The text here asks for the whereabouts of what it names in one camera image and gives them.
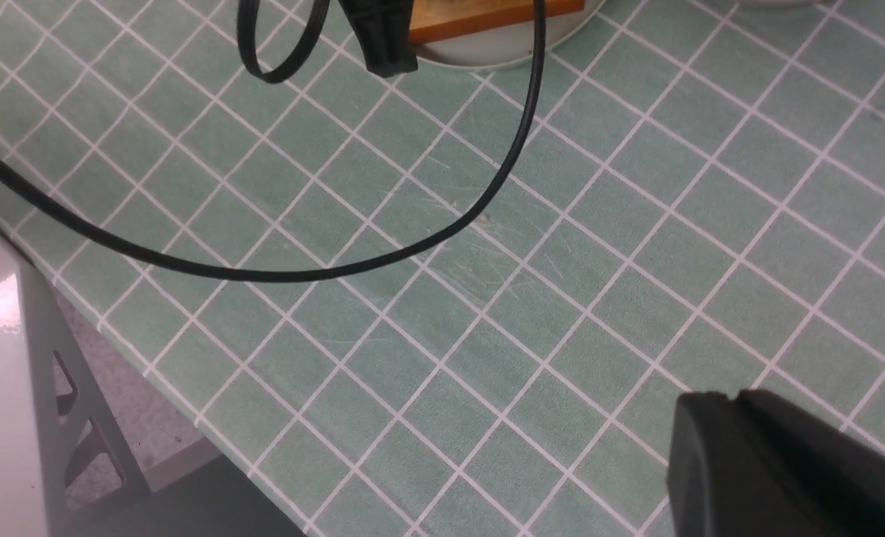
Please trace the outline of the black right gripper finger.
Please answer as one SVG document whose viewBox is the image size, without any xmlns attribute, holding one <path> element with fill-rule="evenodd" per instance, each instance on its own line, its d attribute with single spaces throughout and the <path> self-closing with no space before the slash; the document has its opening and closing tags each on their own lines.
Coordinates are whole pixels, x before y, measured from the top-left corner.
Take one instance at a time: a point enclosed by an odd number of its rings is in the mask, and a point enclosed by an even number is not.
<svg viewBox="0 0 885 537">
<path fill-rule="evenodd" d="M 666 485 L 678 536 L 885 536 L 885 456 L 763 389 L 679 395 Z"/>
</svg>

